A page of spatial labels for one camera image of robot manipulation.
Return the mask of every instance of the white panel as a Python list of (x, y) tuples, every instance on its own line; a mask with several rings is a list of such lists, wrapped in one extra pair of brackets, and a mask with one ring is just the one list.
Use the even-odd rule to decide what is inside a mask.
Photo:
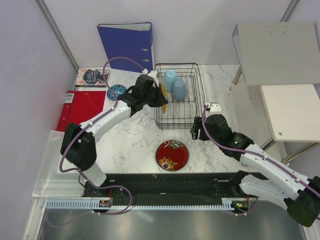
[(97, 24), (152, 22), (154, 57), (161, 62), (237, 64), (237, 23), (278, 22), (289, 0), (44, 0), (79, 67), (107, 57)]
[(0, 8), (0, 233), (22, 239), (50, 129), (76, 73), (33, 0)]
[(320, 83), (312, 21), (238, 24), (247, 85)]
[(320, 142), (320, 100), (313, 84), (260, 86), (272, 138)]

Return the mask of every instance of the yellow object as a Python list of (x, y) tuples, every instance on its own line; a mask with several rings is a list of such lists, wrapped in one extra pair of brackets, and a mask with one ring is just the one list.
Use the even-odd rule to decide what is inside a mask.
[[(167, 99), (167, 93), (166, 93), (166, 90), (162, 84), (161, 84), (161, 91), (162, 91), (164, 98)], [(166, 112), (166, 110), (167, 110), (167, 104), (162, 106), (162, 113), (164, 114)]]

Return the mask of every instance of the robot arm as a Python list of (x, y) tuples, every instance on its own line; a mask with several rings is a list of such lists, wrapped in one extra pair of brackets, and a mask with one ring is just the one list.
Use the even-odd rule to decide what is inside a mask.
[(101, 186), (106, 180), (106, 174), (96, 163), (96, 143), (101, 137), (118, 123), (130, 118), (140, 111), (144, 105), (151, 108), (158, 108), (168, 103), (164, 97), (162, 86), (159, 84), (159, 72), (154, 70), (148, 75), (140, 75), (134, 86), (131, 86), (120, 95), (116, 107), (105, 110), (92, 119), (82, 122), (79, 125), (71, 123), (67, 126), (60, 153), (63, 155), (74, 139), (83, 131), (85, 126), (90, 126), (75, 141), (66, 153), (66, 159), (74, 164), (95, 186)]
[[(235, 191), (262, 197), (277, 204), (284, 208), (295, 221), (310, 227), (320, 214), (320, 198), (310, 191), (310, 188), (320, 193), (320, 178), (315, 176), (310, 179), (277, 161), (244, 134), (233, 132), (224, 116), (217, 114), (219, 112), (221, 108), (218, 104), (210, 104), (205, 118), (205, 127), (211, 138), (220, 145), (218, 145), (219, 149), (225, 155), (254, 168), (269, 179), (260, 180), (247, 172), (239, 171), (230, 180)], [(194, 119), (190, 132), (194, 140), (198, 139), (198, 135), (202, 141), (209, 140), (201, 117)]]

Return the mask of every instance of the dish rack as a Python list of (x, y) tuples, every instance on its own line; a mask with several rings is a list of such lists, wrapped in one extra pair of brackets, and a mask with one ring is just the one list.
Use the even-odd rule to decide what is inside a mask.
[(163, 113), (157, 107), (154, 120), (160, 129), (191, 129), (194, 118), (202, 115), (205, 105), (204, 88), (201, 81), (199, 66), (196, 63), (158, 63), (154, 67), (160, 72), (159, 82), (163, 84), (166, 71), (175, 70), (178, 78), (184, 81), (186, 96), (183, 101), (173, 98), (172, 92), (166, 91), (168, 104)]

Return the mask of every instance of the marble countertop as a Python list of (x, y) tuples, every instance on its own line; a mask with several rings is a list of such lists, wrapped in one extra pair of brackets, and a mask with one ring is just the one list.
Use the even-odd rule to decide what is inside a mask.
[[(205, 102), (217, 102), (232, 130), (237, 131), (237, 120), (232, 93), (229, 90), (238, 65), (201, 65), (200, 74)], [(110, 86), (122, 84), (127, 88), (135, 84), (139, 73), (112, 69)], [(105, 88), (81, 88), (84, 91), (103, 91)], [(113, 105), (107, 97), (104, 109)], [(178, 173), (252, 172), (233, 158), (224, 155), (210, 141), (192, 140), (189, 129), (159, 129), (155, 123), (155, 110), (145, 106), (129, 119), (117, 124), (96, 144), (97, 160), (105, 173), (172, 173), (158, 166), (155, 154), (166, 140), (179, 140), (189, 150), (189, 161)], [(63, 168), (72, 165), (64, 161)]]

